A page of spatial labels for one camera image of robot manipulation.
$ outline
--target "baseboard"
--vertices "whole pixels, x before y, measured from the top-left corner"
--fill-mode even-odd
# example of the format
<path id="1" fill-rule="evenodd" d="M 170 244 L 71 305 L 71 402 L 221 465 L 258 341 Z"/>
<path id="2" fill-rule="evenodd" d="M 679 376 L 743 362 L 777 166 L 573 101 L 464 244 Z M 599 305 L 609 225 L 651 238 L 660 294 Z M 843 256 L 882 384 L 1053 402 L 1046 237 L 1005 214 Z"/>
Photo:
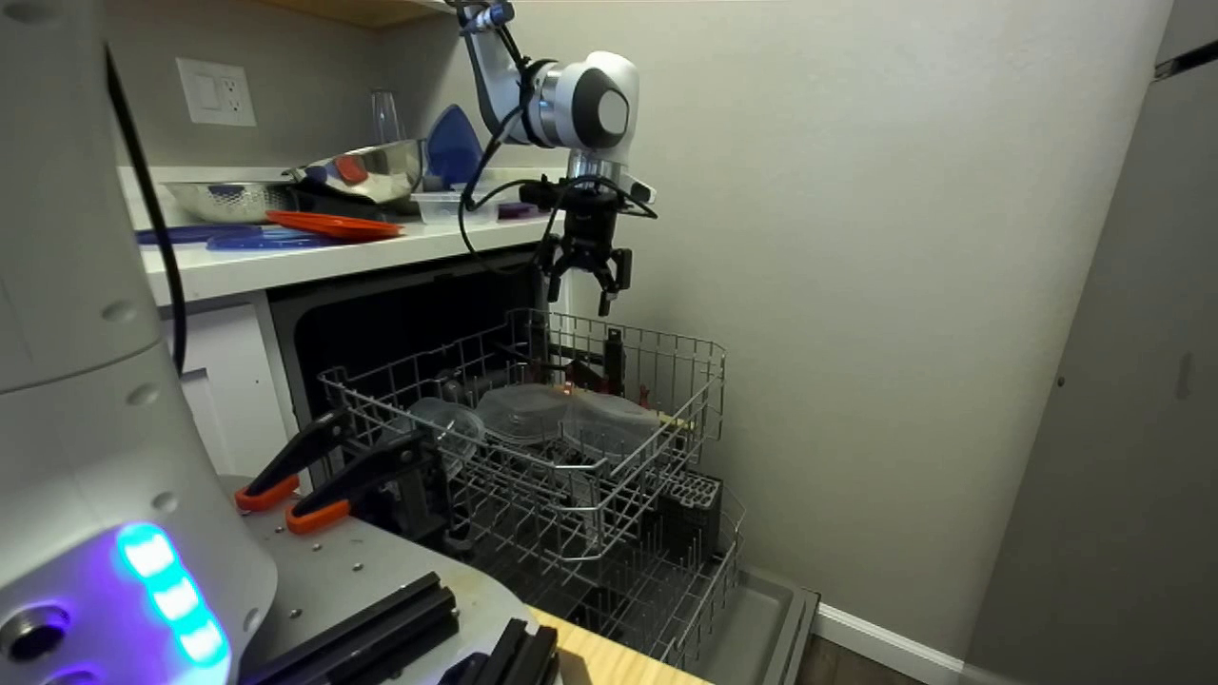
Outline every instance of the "baseboard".
<path id="1" fill-rule="evenodd" d="M 843 644 L 844 649 L 866 655 L 924 685 L 963 679 L 963 659 L 913 644 L 882 624 L 859 619 L 825 601 L 814 607 L 814 636 Z"/>

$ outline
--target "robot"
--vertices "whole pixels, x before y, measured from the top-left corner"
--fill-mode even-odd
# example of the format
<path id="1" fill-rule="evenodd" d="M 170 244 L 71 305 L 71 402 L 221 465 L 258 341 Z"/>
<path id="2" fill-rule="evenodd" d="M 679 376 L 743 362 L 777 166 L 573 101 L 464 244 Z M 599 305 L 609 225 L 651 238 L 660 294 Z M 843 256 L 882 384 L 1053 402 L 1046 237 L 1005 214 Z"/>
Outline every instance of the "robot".
<path id="1" fill-rule="evenodd" d="M 523 60 L 510 3 L 453 3 L 504 140 L 573 147 L 547 248 L 609 298 L 628 284 L 613 216 L 637 67 Z M 235 679 L 280 568 L 221 490 L 163 355 L 129 237 L 103 79 L 101 3 L 0 0 L 0 679 Z"/>

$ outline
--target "shelf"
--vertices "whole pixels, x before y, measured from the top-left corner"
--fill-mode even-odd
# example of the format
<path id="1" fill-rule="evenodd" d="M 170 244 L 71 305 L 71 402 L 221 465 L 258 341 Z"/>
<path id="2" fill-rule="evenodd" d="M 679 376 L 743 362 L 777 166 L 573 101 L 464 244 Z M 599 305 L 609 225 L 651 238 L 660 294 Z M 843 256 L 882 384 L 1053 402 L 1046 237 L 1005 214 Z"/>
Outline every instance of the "shelf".
<path id="1" fill-rule="evenodd" d="M 333 22 L 371 25 L 371 29 L 389 29 L 401 22 L 420 22 L 448 10 L 443 0 L 264 0 L 264 3 L 321 13 Z"/>

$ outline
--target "dishwasher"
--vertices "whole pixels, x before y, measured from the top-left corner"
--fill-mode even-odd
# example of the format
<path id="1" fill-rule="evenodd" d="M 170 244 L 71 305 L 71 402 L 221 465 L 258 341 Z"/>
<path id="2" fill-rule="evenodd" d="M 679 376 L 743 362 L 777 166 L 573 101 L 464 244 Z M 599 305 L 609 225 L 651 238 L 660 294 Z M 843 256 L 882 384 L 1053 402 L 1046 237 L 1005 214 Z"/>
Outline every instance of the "dishwasher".
<path id="1" fill-rule="evenodd" d="M 359 514 L 688 674 L 797 679 L 814 606 L 743 561 L 726 483 L 702 473 L 722 346 L 547 312 L 530 256 L 499 260 L 280 298 L 301 413 L 338 412 L 348 452 L 436 443 L 429 475 Z M 427 334 L 396 323 L 420 312 Z M 309 338 L 349 320 L 359 334 Z"/>

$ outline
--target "wooden countertop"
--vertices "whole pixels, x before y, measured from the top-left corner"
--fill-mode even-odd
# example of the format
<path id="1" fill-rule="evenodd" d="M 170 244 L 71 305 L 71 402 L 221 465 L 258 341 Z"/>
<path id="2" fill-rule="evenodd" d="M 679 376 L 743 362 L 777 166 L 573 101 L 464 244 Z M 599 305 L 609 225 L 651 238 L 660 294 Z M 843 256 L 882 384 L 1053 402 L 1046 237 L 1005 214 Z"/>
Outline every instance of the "wooden countertop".
<path id="1" fill-rule="evenodd" d="M 590 685 L 705 685 L 702 677 L 694 677 L 684 668 L 654 662 L 651 655 L 621 648 L 621 644 L 613 644 L 599 632 L 588 632 L 578 624 L 566 624 L 552 613 L 535 607 L 535 615 L 537 615 L 537 624 L 547 624 L 559 632 L 559 649 L 584 659 Z"/>

